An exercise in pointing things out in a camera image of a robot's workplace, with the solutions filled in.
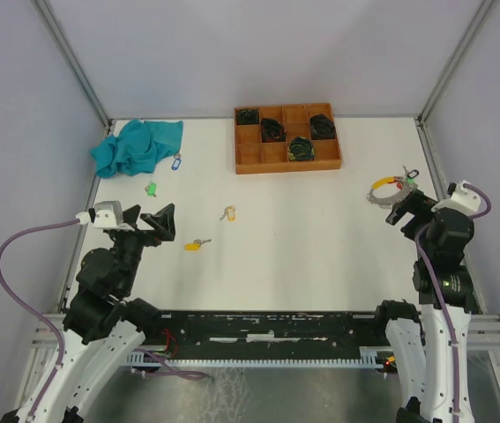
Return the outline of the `key with solid yellow tag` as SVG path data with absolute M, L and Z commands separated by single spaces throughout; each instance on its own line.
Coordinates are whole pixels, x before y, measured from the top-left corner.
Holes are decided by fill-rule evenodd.
M 196 239 L 193 242 L 187 243 L 184 245 L 184 249 L 186 251 L 197 251 L 199 250 L 204 244 L 211 242 L 211 239 Z

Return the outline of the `metal keyring organizer yellow handle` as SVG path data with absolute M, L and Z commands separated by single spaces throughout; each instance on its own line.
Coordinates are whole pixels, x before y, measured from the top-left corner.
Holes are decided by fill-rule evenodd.
M 405 176 L 391 176 L 374 182 L 367 193 L 367 200 L 381 208 L 392 208 L 418 188 L 415 182 L 407 183 L 406 178 Z

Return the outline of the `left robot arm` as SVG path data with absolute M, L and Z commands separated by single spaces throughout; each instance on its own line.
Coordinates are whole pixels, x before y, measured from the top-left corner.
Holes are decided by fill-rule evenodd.
M 124 360 L 142 343 L 162 333 L 161 312 L 147 301 L 131 300 L 131 289 L 146 248 L 175 238 L 175 205 L 143 213 L 136 204 L 125 210 L 105 201 L 82 211 L 64 226 L 89 225 L 102 230 L 110 248 L 92 249 L 81 261 L 78 291 L 66 309 L 63 326 L 23 300 L 6 284 L 0 247 L 0 284 L 56 337 L 56 351 L 27 401 L 7 412 L 4 422 L 82 422 L 91 405 Z

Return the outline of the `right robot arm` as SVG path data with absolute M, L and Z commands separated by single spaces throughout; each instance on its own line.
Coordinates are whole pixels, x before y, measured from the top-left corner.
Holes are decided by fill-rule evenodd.
M 371 324 L 373 337 L 391 345 L 402 405 L 398 422 L 472 422 L 467 372 L 469 323 L 477 310 L 463 265 L 474 237 L 481 197 L 467 182 L 453 183 L 436 201 L 418 189 L 396 203 L 386 221 L 414 241 L 413 284 L 418 305 L 384 301 Z

